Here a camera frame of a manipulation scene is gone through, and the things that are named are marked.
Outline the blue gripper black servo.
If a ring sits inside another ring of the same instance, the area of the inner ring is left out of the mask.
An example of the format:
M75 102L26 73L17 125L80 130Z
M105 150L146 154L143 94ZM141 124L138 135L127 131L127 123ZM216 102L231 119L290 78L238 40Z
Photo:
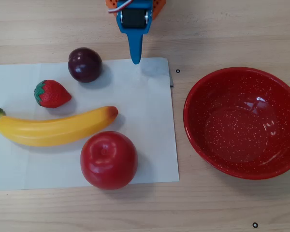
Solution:
M130 56L134 64L139 64L141 61L143 35L149 32L151 14L151 0L133 0L117 13L117 24L120 31L127 35Z

